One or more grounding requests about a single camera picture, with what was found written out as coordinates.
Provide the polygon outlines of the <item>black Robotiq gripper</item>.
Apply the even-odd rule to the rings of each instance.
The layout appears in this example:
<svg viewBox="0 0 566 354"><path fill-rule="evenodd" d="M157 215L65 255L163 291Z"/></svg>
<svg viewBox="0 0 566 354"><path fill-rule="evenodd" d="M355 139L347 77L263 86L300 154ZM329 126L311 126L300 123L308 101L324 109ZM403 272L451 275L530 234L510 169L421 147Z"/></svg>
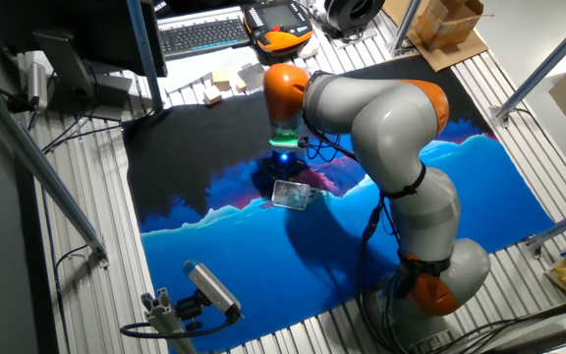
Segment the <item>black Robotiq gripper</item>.
<svg viewBox="0 0 566 354"><path fill-rule="evenodd" d="M306 164L298 160L294 152L274 150L271 159L264 160L264 167L274 180L294 180L306 169Z"/></svg>

